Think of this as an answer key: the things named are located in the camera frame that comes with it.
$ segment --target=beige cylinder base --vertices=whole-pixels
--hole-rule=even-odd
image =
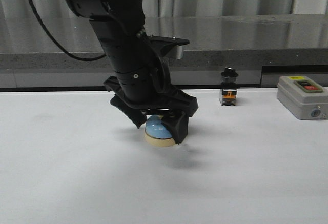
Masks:
[[[154,138],[148,135],[145,131],[145,139],[148,143],[157,147],[169,147],[175,145],[173,138]]]

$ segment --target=yellow label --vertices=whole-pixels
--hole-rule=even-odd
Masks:
[[[289,76],[289,79],[304,79],[302,76]]]

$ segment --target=gray countertop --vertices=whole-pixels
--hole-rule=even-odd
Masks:
[[[84,57],[102,52],[87,19],[52,18],[44,21],[68,51]],[[327,65],[327,26],[327,15],[147,18],[145,24],[149,35],[190,40],[183,59],[169,61],[173,82],[176,80],[181,85],[213,84],[209,73],[225,66],[247,71],[245,78],[251,80],[245,81],[257,82],[262,66]],[[10,87],[48,86],[50,82],[42,79],[42,74],[47,73],[93,73],[100,74],[99,78],[103,80],[103,75],[111,72],[105,58],[86,63],[65,56],[33,18],[0,20],[0,34],[0,87],[9,87],[8,83],[11,83]],[[186,71],[205,72],[199,78],[200,82],[193,83],[182,74]],[[33,74],[33,78],[39,74],[34,83],[31,82]],[[79,82],[77,85],[99,84],[98,80],[90,84]],[[66,83],[55,81],[53,84],[75,86],[69,81]]]

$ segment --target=black cable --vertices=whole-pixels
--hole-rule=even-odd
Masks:
[[[83,58],[83,57],[78,57],[75,56],[71,53],[69,53],[63,46],[61,46],[61,44],[51,35],[51,33],[49,32],[49,30],[47,29],[47,27],[45,26],[45,24],[43,23],[39,13],[36,10],[36,7],[33,3],[33,0],[28,0],[29,4],[31,6],[31,9],[33,11],[33,14],[35,15],[37,21],[39,22],[39,24],[41,25],[41,27],[43,28],[43,30],[45,31],[45,33],[48,35],[48,37],[63,51],[63,53],[65,53],[66,55],[70,56],[73,59],[79,60],[79,61],[85,61],[85,62],[91,62],[91,61],[96,61],[98,59],[101,59],[103,57],[105,57],[106,55],[103,54],[101,56],[97,56],[97,57],[93,57],[93,58]]]

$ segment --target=control box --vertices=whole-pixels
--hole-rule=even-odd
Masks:
[[[306,76],[282,76],[277,98],[300,120],[328,118],[328,91]]]

